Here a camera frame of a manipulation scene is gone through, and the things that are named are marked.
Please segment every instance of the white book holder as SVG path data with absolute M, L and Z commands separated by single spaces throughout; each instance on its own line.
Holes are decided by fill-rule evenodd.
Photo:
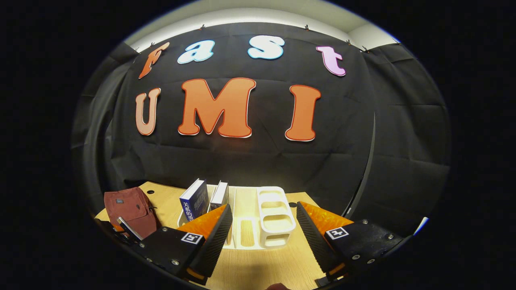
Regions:
M 208 184 L 208 197 L 211 199 L 216 185 Z M 230 229 L 231 241 L 224 243 L 224 249 L 265 250 L 284 247 L 296 228 L 296 221 L 288 205 L 285 192 L 281 187 L 242 187 L 230 186 L 228 203 L 233 213 Z M 242 223 L 251 225 L 252 231 L 242 231 Z M 178 219 L 178 227 L 187 223 L 183 212 Z M 242 245 L 242 238 L 247 239 Z

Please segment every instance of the blue book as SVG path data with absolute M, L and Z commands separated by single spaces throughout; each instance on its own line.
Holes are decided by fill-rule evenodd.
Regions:
M 204 215 L 208 210 L 208 186 L 206 180 L 197 179 L 179 197 L 183 212 L 188 221 Z

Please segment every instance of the book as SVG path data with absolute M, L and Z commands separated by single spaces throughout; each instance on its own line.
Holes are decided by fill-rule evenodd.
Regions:
M 217 188 L 213 191 L 212 199 L 209 201 L 209 210 L 212 211 L 228 202 L 229 186 L 227 182 L 219 181 Z
M 179 197 L 183 212 L 188 221 L 194 220 L 208 210 L 208 186 L 206 180 L 197 179 Z

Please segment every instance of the white book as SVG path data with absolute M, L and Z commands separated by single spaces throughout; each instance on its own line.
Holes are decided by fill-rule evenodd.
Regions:
M 212 211 L 228 202 L 229 186 L 227 182 L 219 181 L 209 201 L 209 210 Z

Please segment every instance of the orange letter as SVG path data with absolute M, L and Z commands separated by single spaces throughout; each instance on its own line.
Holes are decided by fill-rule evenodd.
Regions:
M 147 62 L 145 63 L 145 66 L 143 67 L 143 70 L 141 71 L 138 79 L 146 76 L 151 71 L 151 64 L 155 64 L 158 61 L 158 58 L 161 55 L 161 51 L 165 50 L 169 44 L 170 42 L 167 42 L 149 54 L 149 58 L 147 58 Z
M 251 136 L 251 128 L 247 125 L 247 102 L 254 87 L 256 82 L 250 78 L 232 78 L 214 99 L 205 80 L 187 80 L 182 85 L 185 90 L 185 109 L 183 123 L 178 127 L 179 134 L 199 133 L 200 128 L 195 123 L 197 112 L 202 128 L 209 135 L 224 112 L 224 119 L 219 127 L 220 135 L 237 138 Z
M 315 101 L 321 97 L 321 93 L 302 85 L 291 86 L 290 91 L 295 99 L 294 115 L 290 129 L 285 131 L 285 137 L 292 141 L 312 141 L 315 139 L 312 130 Z
M 136 127 L 142 135 L 151 135 L 154 131 L 154 128 L 156 127 L 156 104 L 159 93 L 161 93 L 160 88 L 152 89 L 149 92 L 150 102 L 148 123 L 143 121 L 143 101 L 147 95 L 145 93 L 141 93 L 136 96 Z

